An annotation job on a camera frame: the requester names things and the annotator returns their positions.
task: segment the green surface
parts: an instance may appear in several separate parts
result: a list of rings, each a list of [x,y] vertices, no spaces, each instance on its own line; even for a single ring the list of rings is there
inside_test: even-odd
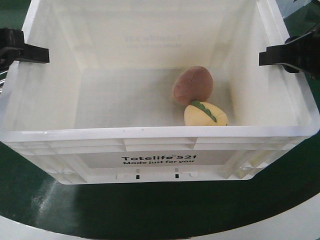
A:
[[[21,27],[27,3],[2,0],[0,13],[15,15],[0,18],[0,27]],[[309,84],[319,106],[320,81]],[[317,134],[247,181],[62,185],[0,143],[0,215],[93,239],[211,234],[269,218],[319,193],[319,159]]]

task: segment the black clamp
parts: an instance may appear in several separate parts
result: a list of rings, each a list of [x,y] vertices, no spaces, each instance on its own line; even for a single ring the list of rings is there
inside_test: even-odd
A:
[[[269,46],[259,53],[259,66],[281,64],[289,73],[302,71],[320,76],[320,24],[302,36],[293,36],[284,45]]]
[[[0,72],[7,71],[14,61],[49,63],[49,50],[26,44],[21,30],[0,28]]]

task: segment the plastic bin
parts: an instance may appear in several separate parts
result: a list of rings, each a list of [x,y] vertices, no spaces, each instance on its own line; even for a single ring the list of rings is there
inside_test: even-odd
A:
[[[289,37],[275,0],[32,0],[0,140],[63,184],[247,180],[316,134],[303,74],[259,66]],[[177,76],[204,66],[229,126],[184,126]]]

